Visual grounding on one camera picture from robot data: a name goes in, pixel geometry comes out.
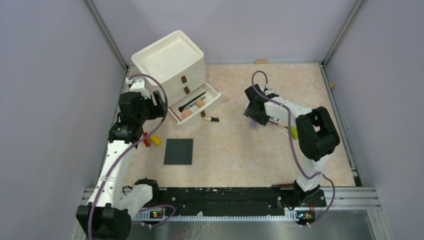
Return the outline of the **purple eyelash curler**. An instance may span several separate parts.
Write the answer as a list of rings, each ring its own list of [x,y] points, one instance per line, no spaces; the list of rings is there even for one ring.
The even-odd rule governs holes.
[[[254,121],[254,120],[252,120],[251,122],[250,122],[250,124],[249,124],[249,129],[250,130],[255,130],[256,129],[256,127],[257,127],[257,125],[258,125],[258,123],[256,122],[256,121]]]

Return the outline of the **black makeup brush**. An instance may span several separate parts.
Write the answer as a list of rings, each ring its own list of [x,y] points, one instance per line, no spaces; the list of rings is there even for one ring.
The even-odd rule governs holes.
[[[202,97],[203,95],[205,95],[206,92],[204,91],[203,93],[199,94],[198,96],[194,97],[193,99],[191,99],[189,102],[187,102],[186,104],[184,104],[183,106],[180,106],[178,108],[178,110],[182,113],[183,110],[188,107],[190,104],[196,102],[200,97]]]

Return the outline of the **round peach powder puff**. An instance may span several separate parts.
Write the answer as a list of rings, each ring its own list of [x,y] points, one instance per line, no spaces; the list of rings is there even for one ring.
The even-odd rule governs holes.
[[[181,118],[184,120],[184,119],[188,118],[189,116],[191,116],[192,114],[193,114],[193,111],[192,110],[185,109],[181,113]]]

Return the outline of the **white bottom drawer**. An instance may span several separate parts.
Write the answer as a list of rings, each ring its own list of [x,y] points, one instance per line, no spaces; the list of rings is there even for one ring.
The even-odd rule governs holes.
[[[183,130],[210,117],[222,102],[222,93],[204,83],[186,94],[184,90],[171,95],[168,111],[176,120],[177,128]]]

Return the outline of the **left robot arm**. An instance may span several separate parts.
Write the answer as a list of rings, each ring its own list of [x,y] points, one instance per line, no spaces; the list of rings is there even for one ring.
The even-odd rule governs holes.
[[[146,133],[148,120],[160,119],[168,112],[168,98],[153,77],[139,73],[127,81],[129,91],[118,99],[116,122],[108,132],[104,163],[87,203],[80,205],[76,218],[89,240],[125,240],[133,218],[145,206],[160,202],[160,193],[151,184],[137,183],[127,195],[122,193],[130,161],[138,146],[159,127]]]

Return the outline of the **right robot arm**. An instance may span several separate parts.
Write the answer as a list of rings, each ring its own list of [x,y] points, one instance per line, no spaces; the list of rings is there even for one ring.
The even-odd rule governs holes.
[[[297,140],[303,161],[294,158],[300,176],[293,184],[293,200],[299,206],[307,206],[319,190],[325,163],[341,141],[328,109],[297,105],[257,84],[246,88],[244,93],[248,100],[244,116],[264,126],[271,120],[285,122],[290,131],[291,149]]]

